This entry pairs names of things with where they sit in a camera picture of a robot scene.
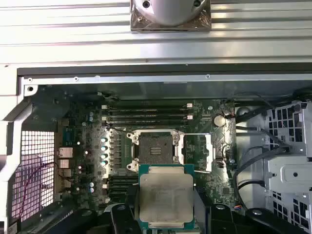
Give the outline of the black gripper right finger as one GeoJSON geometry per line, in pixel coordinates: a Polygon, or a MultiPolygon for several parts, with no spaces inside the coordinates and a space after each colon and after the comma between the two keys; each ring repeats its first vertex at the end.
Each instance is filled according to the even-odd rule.
{"type": "Polygon", "coordinates": [[[195,188],[195,219],[202,234],[303,234],[305,231],[263,208],[244,214],[213,203],[203,189],[195,188]]]}

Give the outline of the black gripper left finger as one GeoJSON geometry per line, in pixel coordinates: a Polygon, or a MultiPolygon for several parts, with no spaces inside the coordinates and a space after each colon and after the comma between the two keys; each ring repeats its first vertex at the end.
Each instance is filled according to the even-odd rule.
{"type": "Polygon", "coordinates": [[[140,226],[126,204],[114,205],[98,215],[90,209],[74,211],[45,234],[139,234],[140,226]]]}

